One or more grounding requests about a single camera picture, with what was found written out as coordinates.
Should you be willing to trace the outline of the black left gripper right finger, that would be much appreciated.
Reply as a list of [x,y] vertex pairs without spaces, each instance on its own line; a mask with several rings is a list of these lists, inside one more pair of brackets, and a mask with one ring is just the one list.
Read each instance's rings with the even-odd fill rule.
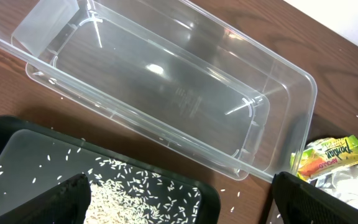
[[274,176],[272,195],[284,224],[358,224],[358,209],[291,173]]

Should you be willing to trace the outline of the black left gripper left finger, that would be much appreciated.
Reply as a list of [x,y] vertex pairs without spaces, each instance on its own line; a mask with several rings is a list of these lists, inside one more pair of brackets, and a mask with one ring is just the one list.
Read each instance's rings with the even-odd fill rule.
[[0,216],[0,224],[83,224],[91,203],[84,174],[76,174]]

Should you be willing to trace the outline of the pile of white rice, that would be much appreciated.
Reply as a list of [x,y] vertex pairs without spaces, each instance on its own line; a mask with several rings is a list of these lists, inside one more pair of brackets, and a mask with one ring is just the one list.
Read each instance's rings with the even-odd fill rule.
[[0,215],[75,174],[91,188],[85,223],[195,223],[199,188],[87,149],[8,146],[0,155]]

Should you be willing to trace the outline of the green yellow snack wrapper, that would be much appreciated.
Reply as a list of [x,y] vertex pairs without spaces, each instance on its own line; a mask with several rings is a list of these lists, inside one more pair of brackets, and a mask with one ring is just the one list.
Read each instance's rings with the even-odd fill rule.
[[296,176],[306,182],[358,164],[358,139],[324,138],[309,143],[300,156]]

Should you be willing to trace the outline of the white napkin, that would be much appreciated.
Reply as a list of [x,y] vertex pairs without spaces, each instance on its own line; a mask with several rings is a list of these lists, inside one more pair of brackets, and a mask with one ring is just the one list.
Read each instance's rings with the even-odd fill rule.
[[318,178],[315,187],[358,209],[358,165]]

